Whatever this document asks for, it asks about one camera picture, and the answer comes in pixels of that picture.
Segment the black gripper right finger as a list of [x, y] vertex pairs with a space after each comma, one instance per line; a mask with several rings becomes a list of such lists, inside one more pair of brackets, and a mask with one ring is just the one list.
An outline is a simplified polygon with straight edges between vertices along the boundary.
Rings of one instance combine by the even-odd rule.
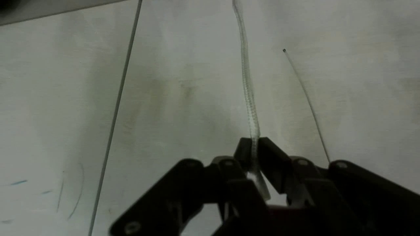
[[289, 206], [314, 210], [332, 236], [420, 236], [420, 196], [352, 162], [327, 168], [259, 141], [264, 176]]

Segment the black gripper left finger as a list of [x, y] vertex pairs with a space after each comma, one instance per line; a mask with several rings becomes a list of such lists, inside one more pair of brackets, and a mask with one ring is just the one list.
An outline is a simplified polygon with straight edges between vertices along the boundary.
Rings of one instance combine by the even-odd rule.
[[234, 156], [218, 156], [205, 167], [184, 159], [129, 207], [111, 236], [181, 236], [206, 205], [216, 205], [222, 224], [214, 236], [263, 236], [265, 203], [246, 176], [251, 139], [242, 138]]

